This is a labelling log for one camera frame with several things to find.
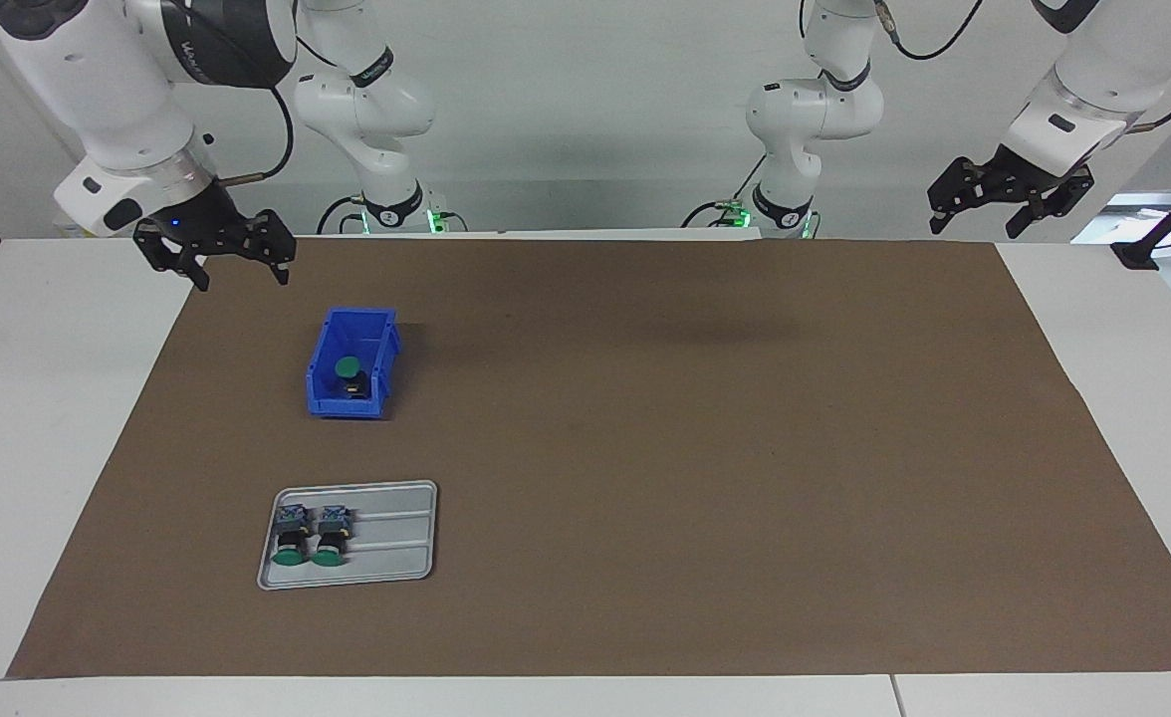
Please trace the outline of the white side bench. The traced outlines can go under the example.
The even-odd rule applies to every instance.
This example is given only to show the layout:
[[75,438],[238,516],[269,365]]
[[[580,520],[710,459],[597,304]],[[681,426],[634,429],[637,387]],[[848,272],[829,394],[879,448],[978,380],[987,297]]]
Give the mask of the white side bench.
[[[1169,212],[1171,212],[1171,191],[1118,192],[1112,196],[1112,203],[1101,209],[1100,213],[1086,224],[1086,228],[1071,239],[1071,244],[1134,243],[1153,230],[1155,224]],[[1158,241],[1151,259],[1160,265],[1171,260],[1171,232]]]

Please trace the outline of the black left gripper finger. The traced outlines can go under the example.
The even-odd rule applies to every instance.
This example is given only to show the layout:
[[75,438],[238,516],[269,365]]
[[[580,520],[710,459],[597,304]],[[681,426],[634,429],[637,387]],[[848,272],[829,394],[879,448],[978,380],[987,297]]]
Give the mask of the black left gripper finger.
[[1029,190],[1028,198],[1022,207],[1006,221],[1006,235],[1009,239],[1018,239],[1033,223],[1042,221],[1049,217],[1064,217],[1071,213],[1071,209],[1083,198],[1087,191],[1094,185],[1094,177],[1090,168],[1078,168],[1059,187],[1049,191]]
[[932,235],[940,235],[964,210],[982,207],[981,180],[982,169],[968,157],[958,157],[927,186]]

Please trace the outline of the brown table mat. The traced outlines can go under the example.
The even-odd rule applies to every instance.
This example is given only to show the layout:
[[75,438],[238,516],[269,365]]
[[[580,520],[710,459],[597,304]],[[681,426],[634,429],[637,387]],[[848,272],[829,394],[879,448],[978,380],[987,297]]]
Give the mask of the brown table mat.
[[[311,240],[208,260],[12,680],[1171,671],[1171,554],[994,246]],[[381,419],[308,410],[397,312]],[[427,578],[261,590],[287,487]]]

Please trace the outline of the blue plastic storage bin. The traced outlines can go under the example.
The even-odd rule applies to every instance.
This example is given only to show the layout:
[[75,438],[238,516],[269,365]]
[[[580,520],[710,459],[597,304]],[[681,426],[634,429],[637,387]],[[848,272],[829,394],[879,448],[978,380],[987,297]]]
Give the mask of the blue plastic storage bin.
[[[393,368],[400,355],[397,312],[391,308],[335,306],[326,314],[304,375],[308,410],[333,419],[381,419],[385,414]],[[344,395],[334,373],[344,356],[357,356],[370,377],[368,400]]]

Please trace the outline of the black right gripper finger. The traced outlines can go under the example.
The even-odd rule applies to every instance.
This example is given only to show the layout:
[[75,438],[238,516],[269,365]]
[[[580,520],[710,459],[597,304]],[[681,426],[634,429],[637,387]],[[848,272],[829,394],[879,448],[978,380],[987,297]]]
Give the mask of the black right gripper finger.
[[153,271],[174,273],[186,278],[196,291],[208,291],[208,274],[198,262],[194,251],[171,248],[158,224],[135,224],[133,246]]
[[247,258],[267,265],[278,285],[289,285],[296,239],[275,210],[263,209],[248,219]]

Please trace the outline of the silver metal tray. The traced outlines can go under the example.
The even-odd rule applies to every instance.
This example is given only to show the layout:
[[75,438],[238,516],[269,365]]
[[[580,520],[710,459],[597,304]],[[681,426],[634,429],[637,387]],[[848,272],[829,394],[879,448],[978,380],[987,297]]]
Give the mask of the silver metal tray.
[[[294,503],[311,512],[309,559],[301,566],[276,566],[271,562],[273,508]],[[311,562],[319,512],[327,505],[344,505],[352,518],[345,561],[334,568]],[[430,480],[287,487],[272,501],[255,582],[261,590],[301,590],[423,580],[434,559],[436,513],[438,485]]]

